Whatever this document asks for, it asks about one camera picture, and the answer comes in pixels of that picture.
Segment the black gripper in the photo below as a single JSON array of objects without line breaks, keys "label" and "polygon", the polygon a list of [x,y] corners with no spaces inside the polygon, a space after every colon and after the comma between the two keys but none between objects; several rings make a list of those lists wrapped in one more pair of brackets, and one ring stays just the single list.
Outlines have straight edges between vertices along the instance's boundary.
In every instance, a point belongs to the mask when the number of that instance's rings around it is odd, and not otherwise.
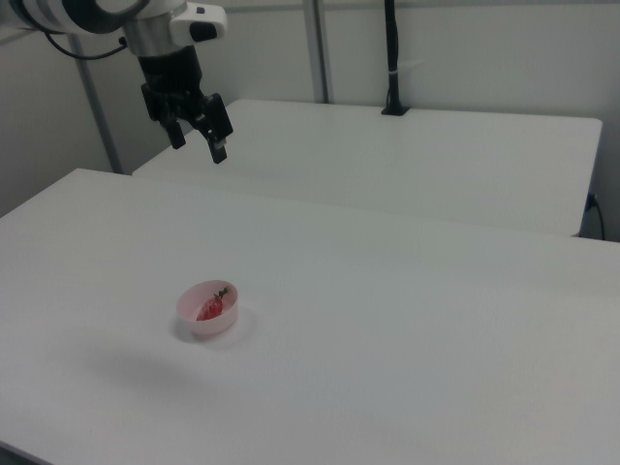
[{"label": "black gripper", "polygon": [[196,49],[186,46],[167,55],[140,57],[139,64],[145,77],[141,91],[149,117],[166,127],[171,147],[179,149],[186,143],[179,118],[204,130],[213,163],[224,162],[233,126],[220,94],[204,98]]}]

